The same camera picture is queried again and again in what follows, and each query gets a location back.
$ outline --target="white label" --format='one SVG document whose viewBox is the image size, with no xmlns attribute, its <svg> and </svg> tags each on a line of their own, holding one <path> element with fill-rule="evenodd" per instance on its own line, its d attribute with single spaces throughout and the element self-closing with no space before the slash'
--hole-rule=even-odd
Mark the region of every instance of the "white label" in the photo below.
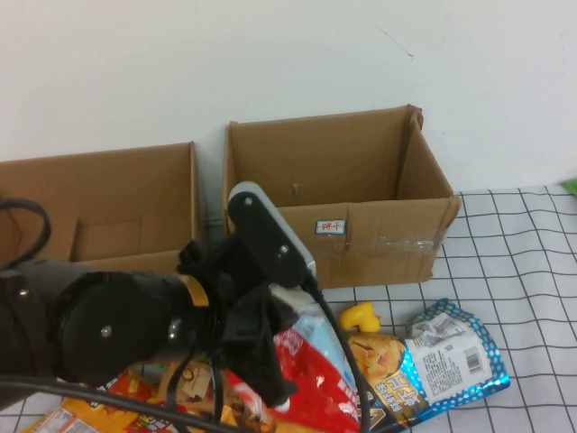
<svg viewBox="0 0 577 433">
<path fill-rule="evenodd" d="M 98 433 L 98 430 L 94 430 L 83 420 L 77 419 L 64 430 L 64 433 Z"/>
<path fill-rule="evenodd" d="M 58 433 L 60 429 L 66 426 L 73 418 L 74 415 L 67 410 L 58 409 L 52 412 L 52 414 L 33 431 L 39 433 Z"/>
<path fill-rule="evenodd" d="M 317 235 L 344 235 L 346 221 L 343 219 L 325 219 L 316 221 Z"/>
<path fill-rule="evenodd" d="M 481 339 L 461 320 L 441 313 L 412 327 L 407 340 L 429 404 L 447 399 L 491 376 Z"/>
</svg>

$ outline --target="green object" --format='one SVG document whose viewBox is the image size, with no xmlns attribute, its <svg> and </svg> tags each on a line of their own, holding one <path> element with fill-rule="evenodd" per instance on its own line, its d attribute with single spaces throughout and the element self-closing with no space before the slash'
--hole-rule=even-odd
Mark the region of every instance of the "green object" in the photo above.
<svg viewBox="0 0 577 433">
<path fill-rule="evenodd" d="M 577 179 L 567 180 L 563 186 L 577 196 Z"/>
</svg>

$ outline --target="white wall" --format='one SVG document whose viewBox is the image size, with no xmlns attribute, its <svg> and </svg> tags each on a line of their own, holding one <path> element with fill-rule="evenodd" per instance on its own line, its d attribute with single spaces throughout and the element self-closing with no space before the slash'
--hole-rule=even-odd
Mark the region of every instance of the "white wall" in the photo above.
<svg viewBox="0 0 577 433">
<path fill-rule="evenodd" d="M 577 177 L 574 0 L 7 0 L 0 160 L 412 103 L 456 189 Z"/>
</svg>

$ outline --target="red snack bag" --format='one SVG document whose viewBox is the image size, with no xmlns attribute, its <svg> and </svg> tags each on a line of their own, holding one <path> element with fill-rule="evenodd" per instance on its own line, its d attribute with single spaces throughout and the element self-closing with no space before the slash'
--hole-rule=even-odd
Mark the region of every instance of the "red snack bag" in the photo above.
<svg viewBox="0 0 577 433">
<path fill-rule="evenodd" d="M 329 433 L 358 432 L 353 374 L 322 309 L 300 290 L 276 288 L 273 293 L 300 315 L 291 329 L 274 337 L 282 373 L 298 391 L 282 406 L 265 408 L 246 383 L 227 372 L 234 390 L 265 419 L 271 416 Z"/>
</svg>

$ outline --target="blue snack bag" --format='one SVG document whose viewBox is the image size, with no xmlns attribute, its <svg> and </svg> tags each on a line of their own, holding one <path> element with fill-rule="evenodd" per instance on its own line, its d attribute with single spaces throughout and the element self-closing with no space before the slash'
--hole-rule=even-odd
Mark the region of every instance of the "blue snack bag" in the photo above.
<svg viewBox="0 0 577 433">
<path fill-rule="evenodd" d="M 349 339 L 369 385 L 371 432 L 402 431 L 509 387 L 487 328 L 448 299 L 409 320 L 407 331 L 402 345 L 378 334 Z M 395 343 L 404 346 L 400 357 Z"/>
</svg>

